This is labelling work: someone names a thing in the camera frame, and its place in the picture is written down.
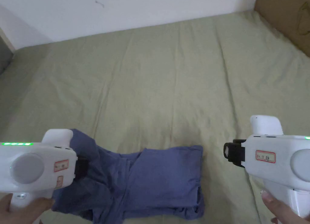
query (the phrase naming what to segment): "blue cloth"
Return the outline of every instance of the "blue cloth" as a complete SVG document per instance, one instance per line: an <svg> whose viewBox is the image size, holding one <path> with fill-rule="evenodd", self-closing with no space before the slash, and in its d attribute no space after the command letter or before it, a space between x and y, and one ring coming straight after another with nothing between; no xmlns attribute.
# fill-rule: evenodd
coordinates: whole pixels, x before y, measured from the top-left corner
<svg viewBox="0 0 310 224"><path fill-rule="evenodd" d="M162 214L197 219L204 213L202 146L116 154L74 129L70 147L89 160L87 176L53 193L54 211L93 223Z"/></svg>

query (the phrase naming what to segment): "round gray button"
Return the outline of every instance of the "round gray button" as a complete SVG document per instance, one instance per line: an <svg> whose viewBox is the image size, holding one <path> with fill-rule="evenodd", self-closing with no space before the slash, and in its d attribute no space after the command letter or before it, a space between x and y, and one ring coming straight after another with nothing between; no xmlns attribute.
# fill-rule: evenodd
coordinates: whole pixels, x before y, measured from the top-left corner
<svg viewBox="0 0 310 224"><path fill-rule="evenodd" d="M303 181L310 182L310 149L296 151L290 160L294 174Z"/></svg>
<svg viewBox="0 0 310 224"><path fill-rule="evenodd" d="M44 163L35 154L25 154L18 157L11 166L11 176L20 184L30 184L43 174Z"/></svg>

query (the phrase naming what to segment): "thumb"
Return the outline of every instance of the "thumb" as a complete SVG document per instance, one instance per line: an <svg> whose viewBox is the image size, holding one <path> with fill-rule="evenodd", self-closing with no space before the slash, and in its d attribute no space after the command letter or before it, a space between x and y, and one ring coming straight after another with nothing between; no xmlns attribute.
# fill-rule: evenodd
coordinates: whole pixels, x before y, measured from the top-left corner
<svg viewBox="0 0 310 224"><path fill-rule="evenodd" d="M266 191L262 191L262 201L265 206L283 224L309 224L306 220L294 213L284 202L279 201Z"/></svg>
<svg viewBox="0 0 310 224"><path fill-rule="evenodd" d="M25 223L33 223L44 211L52 208L54 202L53 199L38 198L18 212L25 217Z"/></svg>

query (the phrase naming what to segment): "wall stain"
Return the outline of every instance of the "wall stain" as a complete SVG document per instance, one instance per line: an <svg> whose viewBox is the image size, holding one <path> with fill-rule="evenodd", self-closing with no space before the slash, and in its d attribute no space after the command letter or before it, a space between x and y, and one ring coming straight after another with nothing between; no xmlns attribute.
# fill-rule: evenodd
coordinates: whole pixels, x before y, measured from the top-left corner
<svg viewBox="0 0 310 224"><path fill-rule="evenodd" d="M100 6L102 6L102 8L104 8L104 4L103 3L101 3L101 2L99 2L97 0L95 0L95 3L99 4Z"/></svg>

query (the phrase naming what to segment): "finger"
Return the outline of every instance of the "finger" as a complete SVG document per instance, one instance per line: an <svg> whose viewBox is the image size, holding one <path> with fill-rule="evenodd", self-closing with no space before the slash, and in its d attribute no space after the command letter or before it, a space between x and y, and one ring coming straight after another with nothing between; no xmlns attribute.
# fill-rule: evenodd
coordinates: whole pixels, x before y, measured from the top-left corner
<svg viewBox="0 0 310 224"><path fill-rule="evenodd" d="M282 224L309 224L306 220L295 214L285 203L277 200L266 191L262 192L262 201Z"/></svg>
<svg viewBox="0 0 310 224"><path fill-rule="evenodd" d="M33 223L46 210L49 210L54 204L53 199L39 198L32 201L27 207L18 211L25 221Z"/></svg>
<svg viewBox="0 0 310 224"><path fill-rule="evenodd" d="M273 219L271 219L271 222L274 224L278 224L278 219L276 217L274 217Z"/></svg>
<svg viewBox="0 0 310 224"><path fill-rule="evenodd" d="M0 201L0 212L9 212L10 203L12 199L13 194L7 194L5 195L1 201Z"/></svg>

